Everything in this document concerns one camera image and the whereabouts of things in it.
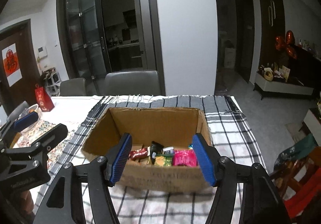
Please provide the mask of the person's left hand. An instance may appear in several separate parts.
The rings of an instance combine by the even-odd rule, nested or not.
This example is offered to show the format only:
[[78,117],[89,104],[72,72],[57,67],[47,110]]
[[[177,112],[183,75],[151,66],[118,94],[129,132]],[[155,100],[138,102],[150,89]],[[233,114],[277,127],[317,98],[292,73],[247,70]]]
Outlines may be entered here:
[[29,190],[12,195],[11,202],[19,212],[27,215],[33,212],[34,203]]

